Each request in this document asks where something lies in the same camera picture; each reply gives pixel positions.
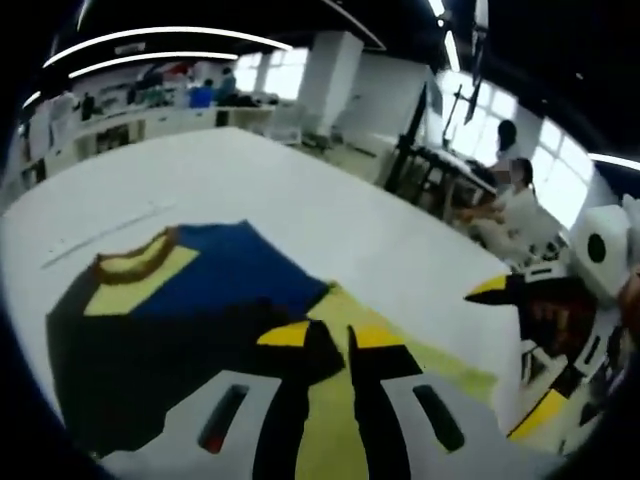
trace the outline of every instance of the chair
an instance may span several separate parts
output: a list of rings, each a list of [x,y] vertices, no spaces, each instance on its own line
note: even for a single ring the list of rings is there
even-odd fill
[[[254,125],[251,131],[285,145],[300,145],[303,115],[301,105],[281,103],[266,124]]]

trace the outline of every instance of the navy fabric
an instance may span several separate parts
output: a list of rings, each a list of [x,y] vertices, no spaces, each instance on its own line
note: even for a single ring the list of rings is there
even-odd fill
[[[294,317],[304,316],[328,286],[307,275],[248,223],[179,227],[179,244],[200,252],[133,315],[218,312],[268,299]]]

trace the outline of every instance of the black circle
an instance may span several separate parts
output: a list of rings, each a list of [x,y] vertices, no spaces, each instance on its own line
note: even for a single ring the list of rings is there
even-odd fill
[[[604,240],[597,233],[589,235],[587,252],[589,252],[589,258],[593,263],[602,263],[607,256],[607,247],[604,245]]]

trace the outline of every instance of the person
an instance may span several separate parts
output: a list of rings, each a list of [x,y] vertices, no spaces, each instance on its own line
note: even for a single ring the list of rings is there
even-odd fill
[[[236,77],[229,67],[222,69],[222,85],[218,89],[218,101],[223,102],[236,92]]]
[[[189,92],[189,108],[209,108],[215,98],[213,80],[208,78],[204,81],[204,85],[195,87]]]
[[[496,177],[498,190],[505,190],[510,182],[509,168],[511,162],[521,157],[518,145],[518,129],[511,120],[503,120],[498,125],[497,163],[491,171]]]
[[[186,72],[181,72],[177,74],[173,103],[176,108],[186,108],[189,102],[189,78]]]
[[[527,229],[535,226],[538,201],[533,186],[533,166],[527,158],[511,162],[511,185],[496,200],[462,209],[457,217],[468,225],[487,250],[502,260],[525,262],[529,256]]]

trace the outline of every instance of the fabric piece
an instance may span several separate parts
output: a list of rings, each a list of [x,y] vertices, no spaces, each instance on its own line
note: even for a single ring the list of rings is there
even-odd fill
[[[147,300],[173,276],[193,262],[199,253],[175,247],[161,269],[133,284],[101,285],[85,310],[85,315],[121,315],[129,313]]]
[[[87,451],[136,450],[162,431],[170,408],[221,369],[242,371],[258,338],[291,321],[268,303],[215,316],[54,312],[47,338],[65,425]]]
[[[198,259],[138,306],[134,315],[175,314],[185,309],[216,311],[229,304],[265,298],[292,316],[303,316],[327,289],[248,222],[181,227],[177,241],[188,248],[199,248]]]
[[[358,303],[338,284],[331,285],[308,316],[327,326],[345,358],[349,351],[348,326],[369,327],[369,331],[375,330],[372,327],[385,329],[403,340],[423,371],[441,375],[464,393],[489,404],[495,376],[469,368],[454,357],[412,339],[385,317]],[[367,456],[355,418],[355,400],[348,365],[309,389],[309,418],[298,453],[297,479],[367,478]]]
[[[79,277],[56,307],[69,316],[216,313],[257,299],[303,316],[327,290],[248,222],[172,227],[133,252],[98,256]]]

